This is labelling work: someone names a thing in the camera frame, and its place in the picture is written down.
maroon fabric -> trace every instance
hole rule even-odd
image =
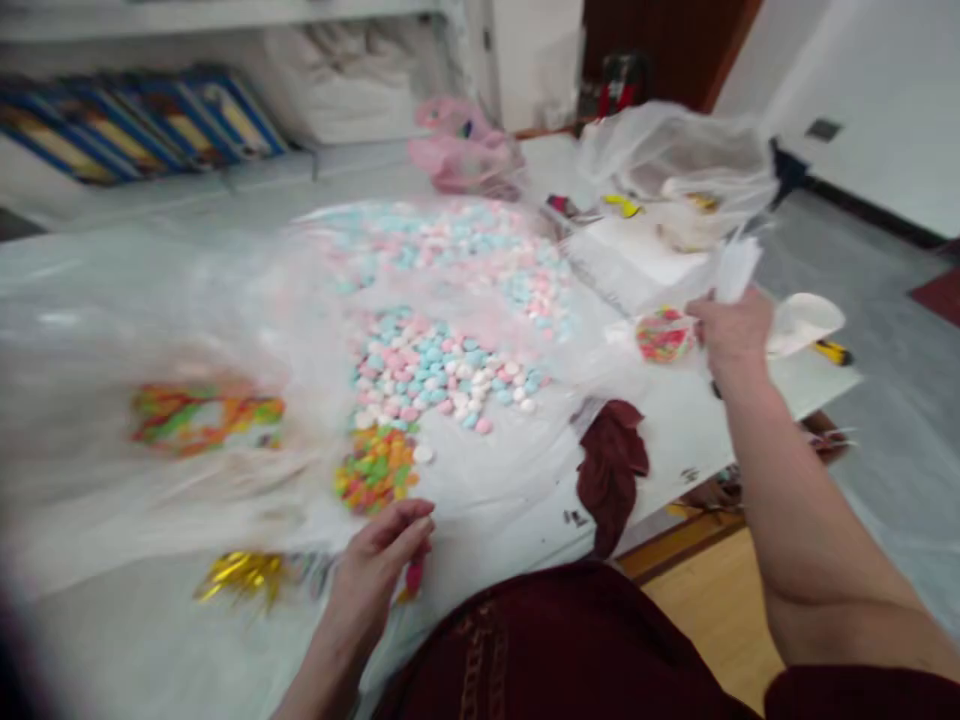
[[[944,320],[960,327],[960,268],[910,291],[910,297]]]
[[[801,667],[766,697],[768,720],[960,718],[960,685],[926,673]],[[377,720],[756,720],[693,644],[625,577],[580,563],[469,599],[394,678]]]
[[[617,547],[637,501],[637,475],[650,474],[650,460],[637,426],[643,420],[633,405],[611,400],[581,438],[586,456],[580,464],[577,496],[597,523],[593,553],[608,558]]]
[[[960,718],[960,685],[917,670],[794,667],[770,684],[768,720]]]

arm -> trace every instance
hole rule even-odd
[[[770,631],[787,664],[906,667],[960,680],[960,659],[860,524],[766,365],[769,301],[691,303],[726,404]]]
[[[387,624],[403,567],[430,550],[433,504],[404,500],[357,533],[343,554],[330,603],[273,720],[349,717],[360,676]]]

white table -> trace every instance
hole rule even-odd
[[[534,195],[564,194],[581,207],[589,205],[589,188],[573,171],[572,138],[540,138],[524,143],[523,149]],[[206,242],[216,234],[265,230],[320,205],[428,190],[422,173],[393,162],[331,173],[316,184],[251,181],[237,195],[130,218],[103,232],[162,233]],[[601,312],[616,319],[610,308]],[[772,374],[798,418],[861,379],[856,370],[837,368],[810,350],[774,362]],[[646,416],[640,434],[652,468],[639,483],[630,526],[689,490],[685,476],[690,471],[706,480],[733,460],[722,404],[706,380],[660,368],[649,377],[648,386],[625,386],[619,392]],[[569,443],[576,444],[572,432]],[[578,463],[579,454],[570,452],[554,470],[556,486],[549,497],[483,542],[435,544],[421,599],[392,615],[364,675],[368,692],[361,715],[372,710],[382,681],[469,595],[519,573],[576,560],[590,550],[593,523],[578,528],[564,521],[565,510],[589,517],[576,497]],[[229,612],[210,612],[189,600],[208,561],[206,555],[144,561],[45,599],[36,609],[35,632],[41,650],[57,658],[55,674],[66,684],[66,696],[103,720],[268,715],[299,665],[322,605],[287,608],[255,623]]]

red rug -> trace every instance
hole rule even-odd
[[[930,312],[960,327],[960,268],[910,291],[910,297]]]

person's left hand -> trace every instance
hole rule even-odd
[[[363,654],[372,653],[383,635],[400,572],[430,552],[433,508],[427,500],[387,506],[353,536],[340,559],[323,624],[358,643]]]

